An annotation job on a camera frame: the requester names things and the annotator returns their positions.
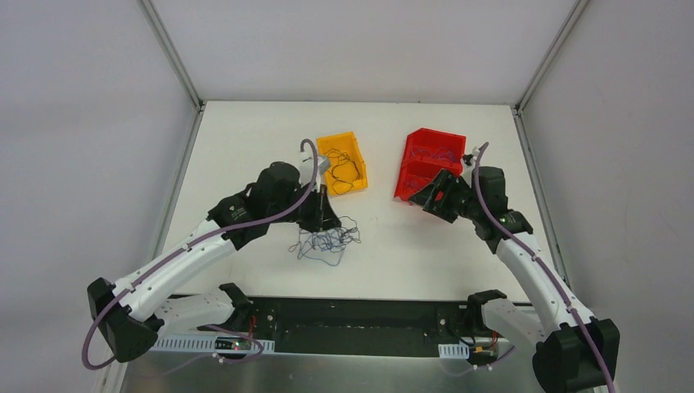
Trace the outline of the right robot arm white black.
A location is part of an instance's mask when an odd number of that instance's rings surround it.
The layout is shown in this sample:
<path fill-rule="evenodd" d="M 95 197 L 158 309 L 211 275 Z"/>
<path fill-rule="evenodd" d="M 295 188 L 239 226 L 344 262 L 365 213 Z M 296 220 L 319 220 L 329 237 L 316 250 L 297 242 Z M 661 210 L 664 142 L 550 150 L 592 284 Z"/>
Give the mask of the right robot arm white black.
<path fill-rule="evenodd" d="M 599 319 L 544 261 L 533 227 L 508 206 L 504 171 L 481 163 L 487 147 L 464 155 L 460 174 L 441 169 L 408 198 L 451 224 L 459 218 L 472 222 L 475 235 L 512 273 L 536 312 L 529 316 L 500 291 L 481 291 L 468 297 L 465 328 L 477 336 L 496 332 L 528 355 L 546 392 L 599 386 L 614 392 L 619 329 L 611 319 Z"/>

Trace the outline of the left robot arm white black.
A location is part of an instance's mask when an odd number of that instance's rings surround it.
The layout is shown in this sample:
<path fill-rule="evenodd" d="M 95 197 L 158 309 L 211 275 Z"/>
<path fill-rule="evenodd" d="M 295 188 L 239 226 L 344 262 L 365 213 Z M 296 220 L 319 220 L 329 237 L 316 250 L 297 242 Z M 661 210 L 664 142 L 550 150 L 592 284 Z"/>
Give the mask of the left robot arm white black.
<path fill-rule="evenodd" d="M 310 233 L 338 228 L 322 175 L 325 156 L 302 154 L 299 167 L 273 162 L 246 188 L 224 197 L 178 244 L 150 263 L 110 282 L 88 285 L 92 326 L 83 344 L 83 364 L 95 332 L 109 346 L 111 362 L 127 363 L 144 355 L 159 338 L 209 324 L 240 331 L 250 319 L 250 302 L 234 283 L 206 293 L 174 299 L 172 295 L 212 263 L 240 251 L 267 234 L 272 224 L 295 223 Z"/>

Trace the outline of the yellow plastic bin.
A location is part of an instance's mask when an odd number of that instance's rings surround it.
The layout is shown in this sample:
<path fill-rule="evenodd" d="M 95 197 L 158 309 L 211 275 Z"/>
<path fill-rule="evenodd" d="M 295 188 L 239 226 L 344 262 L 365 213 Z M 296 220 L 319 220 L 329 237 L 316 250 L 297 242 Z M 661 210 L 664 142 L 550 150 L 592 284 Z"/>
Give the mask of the yellow plastic bin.
<path fill-rule="evenodd" d="M 318 152 L 330 161 L 324 174 L 328 194 L 342 196 L 368 187 L 367 166 L 354 132 L 317 138 Z"/>

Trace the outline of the aluminium frame rail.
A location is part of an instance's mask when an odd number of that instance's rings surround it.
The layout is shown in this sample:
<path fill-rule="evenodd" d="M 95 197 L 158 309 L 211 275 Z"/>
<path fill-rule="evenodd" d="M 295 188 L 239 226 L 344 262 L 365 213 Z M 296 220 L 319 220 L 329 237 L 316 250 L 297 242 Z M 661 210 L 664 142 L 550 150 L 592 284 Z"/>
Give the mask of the aluminium frame rail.
<path fill-rule="evenodd" d="M 146 328 L 152 329 L 156 334 L 165 336 L 189 330 L 200 330 L 204 325 L 219 325 L 227 330 L 251 329 L 254 324 L 252 317 L 261 317 L 260 301 L 270 300 L 259 298 L 248 300 L 244 296 L 232 298 L 223 291 L 213 291 L 198 296 L 188 296 L 178 299 L 164 299 L 155 301 L 152 305 L 145 305 L 144 300 L 125 299 L 119 300 L 126 314 L 136 322 L 144 323 Z M 454 306 L 453 317 L 462 321 L 465 329 L 471 331 L 488 329 L 483 321 L 484 311 L 491 311 L 492 302 L 497 303 L 504 299 L 484 300 L 482 303 L 469 302 L 464 309 Z M 556 311 L 549 312 L 548 325 L 542 327 L 540 332 L 553 332 L 560 329 L 560 325 L 567 323 L 571 327 L 579 326 L 579 322 L 586 327 L 597 319 L 587 309 L 579 309 L 578 301 L 572 306 L 565 305 Z"/>

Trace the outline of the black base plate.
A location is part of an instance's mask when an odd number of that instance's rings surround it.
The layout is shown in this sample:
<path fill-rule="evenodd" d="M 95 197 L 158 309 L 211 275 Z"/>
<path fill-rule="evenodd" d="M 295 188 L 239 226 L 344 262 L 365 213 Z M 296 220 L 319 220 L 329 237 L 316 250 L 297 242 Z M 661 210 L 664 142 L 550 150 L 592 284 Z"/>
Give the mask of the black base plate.
<path fill-rule="evenodd" d="M 273 341 L 287 354 L 433 358 L 459 345 L 475 364 L 496 360 L 500 336 L 472 326 L 465 301 L 344 300 L 252 297 L 221 323 L 229 331 Z"/>

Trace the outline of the red plastic bin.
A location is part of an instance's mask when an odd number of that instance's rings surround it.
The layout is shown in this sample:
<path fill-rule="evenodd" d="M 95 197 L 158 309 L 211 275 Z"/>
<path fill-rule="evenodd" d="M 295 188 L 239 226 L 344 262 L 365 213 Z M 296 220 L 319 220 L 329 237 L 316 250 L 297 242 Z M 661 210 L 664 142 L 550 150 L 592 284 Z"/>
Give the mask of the red plastic bin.
<path fill-rule="evenodd" d="M 408 198 L 424 188 L 442 169 L 460 175 L 466 136 L 419 128 L 405 141 L 394 198 Z"/>

